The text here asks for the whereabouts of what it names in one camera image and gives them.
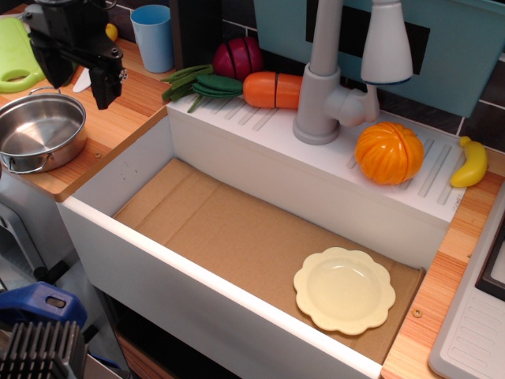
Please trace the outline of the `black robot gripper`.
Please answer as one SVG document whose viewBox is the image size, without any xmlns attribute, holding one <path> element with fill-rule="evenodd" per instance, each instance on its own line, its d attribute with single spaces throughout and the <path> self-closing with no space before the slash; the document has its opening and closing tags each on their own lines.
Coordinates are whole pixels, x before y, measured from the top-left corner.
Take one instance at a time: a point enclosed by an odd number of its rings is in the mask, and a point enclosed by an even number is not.
<svg viewBox="0 0 505 379">
<path fill-rule="evenodd" d="M 77 64 L 89 69 L 92 94 L 106 110 L 121 94 L 122 50 L 109 39 L 108 12 L 115 1 L 35 1 L 24 11 L 32 50 L 54 88 L 70 83 Z"/>
</svg>

